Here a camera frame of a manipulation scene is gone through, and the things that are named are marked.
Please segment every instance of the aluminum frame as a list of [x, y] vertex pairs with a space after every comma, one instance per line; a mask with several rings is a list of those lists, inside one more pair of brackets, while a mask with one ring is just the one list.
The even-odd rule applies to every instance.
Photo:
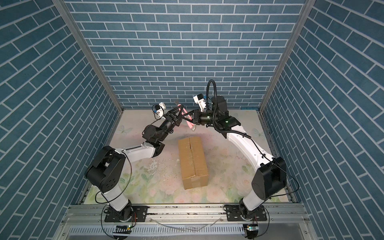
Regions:
[[[146, 204], [148, 212], [145, 222], [138, 222], [141, 227], [153, 228], [159, 226], [156, 221], [161, 224], [171, 226], [185, 225], [211, 225], [214, 223], [216, 227], [235, 226], [239, 224], [249, 223], [239, 220], [237, 222], [228, 222], [226, 212], [223, 209], [224, 204]], [[96, 229], [87, 232], [89, 235], [104, 234], [100, 231], [100, 217], [103, 214], [103, 227], [111, 231], [116, 223], [104, 222], [104, 213], [101, 213], [105, 205], [70, 205], [67, 213], [60, 224], [54, 240], [64, 240], [69, 235], [74, 235], [73, 228], [89, 228]], [[311, 229], [311, 224], [307, 212], [301, 203], [264, 203], [264, 207], [268, 210], [270, 216], [270, 224], [275, 223], [293, 223], [299, 224], [304, 240], [317, 239]], [[259, 221], [261, 225], [268, 221]], [[147, 236], [135, 233], [136, 236]]]

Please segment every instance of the table surface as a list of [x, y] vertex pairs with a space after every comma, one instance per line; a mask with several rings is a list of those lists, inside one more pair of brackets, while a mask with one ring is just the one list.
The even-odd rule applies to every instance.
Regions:
[[[267, 152], [270, 152], [260, 120], [255, 110], [230, 110], [246, 132]], [[125, 110], [113, 135], [110, 146], [130, 147], [143, 143], [143, 129], [154, 121], [151, 110]], [[159, 126], [162, 120], [154, 125]], [[177, 140], [189, 136], [200, 136], [207, 162], [208, 186], [185, 190], [183, 187]], [[124, 195], [135, 204], [169, 203], [234, 203], [246, 196], [252, 189], [254, 169], [247, 158], [231, 142], [212, 127], [196, 126], [193, 132], [183, 121], [165, 141], [162, 153], [154, 158], [132, 163], [131, 181]], [[123, 189], [130, 175], [129, 164], [123, 169], [120, 187]], [[98, 188], [92, 186], [84, 204], [95, 204]], [[104, 202], [101, 194], [99, 202]], [[288, 202], [287, 196], [273, 197], [267, 202]]]

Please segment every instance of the brick wall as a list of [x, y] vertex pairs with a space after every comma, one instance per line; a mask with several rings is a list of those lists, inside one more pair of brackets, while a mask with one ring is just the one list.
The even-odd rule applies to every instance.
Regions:
[[117, 110], [50, 0], [0, 6], [0, 239], [51, 238]]
[[66, 1], [125, 108], [193, 106], [209, 79], [230, 108], [257, 108], [303, 2]]
[[265, 110], [319, 239], [384, 239], [383, 33], [384, 1], [317, 0]]

